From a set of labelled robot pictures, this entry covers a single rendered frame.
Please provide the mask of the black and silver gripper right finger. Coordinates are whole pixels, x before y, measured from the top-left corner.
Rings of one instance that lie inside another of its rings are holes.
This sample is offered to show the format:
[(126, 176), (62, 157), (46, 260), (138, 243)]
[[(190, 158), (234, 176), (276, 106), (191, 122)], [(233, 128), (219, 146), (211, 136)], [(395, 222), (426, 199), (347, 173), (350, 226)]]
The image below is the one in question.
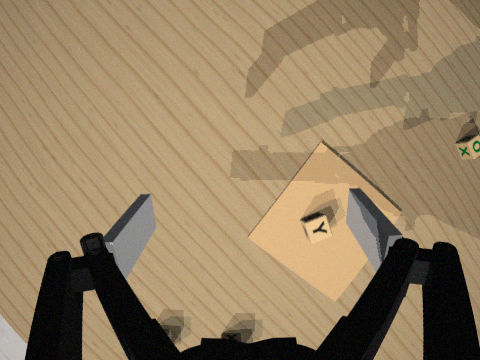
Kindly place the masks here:
[(423, 360), (480, 360), (456, 247), (436, 242), (432, 249), (419, 248), (360, 188), (349, 188), (346, 224), (376, 274), (309, 360), (373, 360), (409, 284), (422, 285)]

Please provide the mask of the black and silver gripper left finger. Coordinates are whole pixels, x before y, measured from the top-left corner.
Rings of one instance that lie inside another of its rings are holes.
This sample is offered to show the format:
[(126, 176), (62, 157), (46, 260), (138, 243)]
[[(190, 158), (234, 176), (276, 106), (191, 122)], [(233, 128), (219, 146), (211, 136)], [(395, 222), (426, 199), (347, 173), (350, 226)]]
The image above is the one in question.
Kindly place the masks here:
[(25, 360), (82, 360), (83, 292), (90, 290), (128, 360), (186, 360), (126, 281), (156, 228), (151, 194), (141, 194), (104, 237), (80, 239), (84, 256), (48, 258)]

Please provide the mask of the tan square mat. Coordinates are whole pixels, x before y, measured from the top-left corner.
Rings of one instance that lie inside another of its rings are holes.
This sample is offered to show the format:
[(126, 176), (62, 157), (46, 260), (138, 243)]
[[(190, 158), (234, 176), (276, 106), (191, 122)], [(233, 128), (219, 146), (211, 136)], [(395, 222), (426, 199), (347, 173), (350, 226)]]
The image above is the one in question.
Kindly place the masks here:
[[(368, 261), (346, 224), (349, 188), (360, 188), (394, 223), (401, 212), (323, 143), (319, 143), (248, 238), (312, 286), (340, 297)], [(332, 236), (306, 239), (300, 219), (327, 215)]]

